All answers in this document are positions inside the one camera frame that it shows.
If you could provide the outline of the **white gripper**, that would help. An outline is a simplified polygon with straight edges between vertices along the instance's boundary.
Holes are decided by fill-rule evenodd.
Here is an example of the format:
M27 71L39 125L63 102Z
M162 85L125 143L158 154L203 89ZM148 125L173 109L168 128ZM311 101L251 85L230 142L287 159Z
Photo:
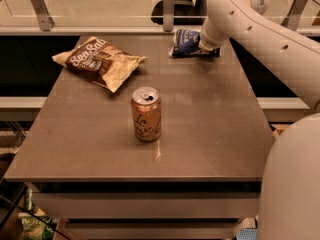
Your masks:
M198 47L211 52L223 46L228 39L228 35L220 31L209 18L206 18L201 27Z

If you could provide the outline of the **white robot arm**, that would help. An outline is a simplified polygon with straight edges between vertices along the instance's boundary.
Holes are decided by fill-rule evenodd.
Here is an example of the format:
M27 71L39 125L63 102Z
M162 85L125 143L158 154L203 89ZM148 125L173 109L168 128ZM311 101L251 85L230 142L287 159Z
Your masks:
M278 137L261 186L257 240L320 240L320 46L264 17L268 0L209 0L200 43L232 38L312 111Z

